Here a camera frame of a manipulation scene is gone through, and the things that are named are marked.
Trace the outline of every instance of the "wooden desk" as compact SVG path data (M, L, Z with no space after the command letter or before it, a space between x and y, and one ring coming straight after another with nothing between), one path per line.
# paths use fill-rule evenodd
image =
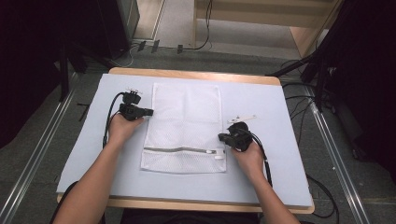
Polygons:
M196 20L205 19L207 2L195 0L194 31ZM342 0L214 0L211 20L289 26L304 57L322 31L332 25L341 3Z
M134 75L147 77L174 77L188 79L204 79L228 82L244 82L252 84L267 84L279 86L279 80L276 77L258 77L243 76L221 73L207 72L184 72L169 70L153 70L153 69L132 69L132 68L113 68L109 74L117 75ZM58 196L58 201L62 198L62 194ZM186 200L154 200L148 198L136 197L110 197L108 206L128 207L128 208L148 208L148 209L175 209L175 210L194 210L194 211L227 211L227 212L261 212L262 209L257 203L207 203L200 201ZM290 211L294 214L311 214L315 210L312 205L308 208L290 207Z

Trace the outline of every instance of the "hand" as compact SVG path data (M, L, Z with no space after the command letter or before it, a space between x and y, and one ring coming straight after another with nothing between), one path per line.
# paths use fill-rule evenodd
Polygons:
M132 133L134 133L134 129L143 121L143 118L129 121L121 114L116 114L110 123L108 142L122 146L131 137Z
M235 148L232 148L232 153L250 181L253 181L255 176L263 175L262 165L264 159L262 157L262 151L257 143L250 143L247 150L244 152L239 152Z

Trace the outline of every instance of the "white mesh laundry bag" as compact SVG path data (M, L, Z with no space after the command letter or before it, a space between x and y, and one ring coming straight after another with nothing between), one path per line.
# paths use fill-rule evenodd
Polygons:
M216 85L154 83L141 168L173 174L226 171Z

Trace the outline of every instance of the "person's left arm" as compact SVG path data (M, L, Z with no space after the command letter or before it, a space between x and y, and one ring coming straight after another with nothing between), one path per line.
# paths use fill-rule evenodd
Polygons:
M72 188L61 205L54 223L98 223L105 212L120 151L143 119L126 120L114 116L109 139L96 161Z

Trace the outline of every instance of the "person's left hand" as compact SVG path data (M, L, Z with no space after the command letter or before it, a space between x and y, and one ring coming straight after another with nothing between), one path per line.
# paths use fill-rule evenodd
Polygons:
M123 145L128 140L134 129L137 128L142 122L143 118L129 121L125 119L121 114L116 114L111 120L110 127L108 129L108 142L112 142L118 145Z

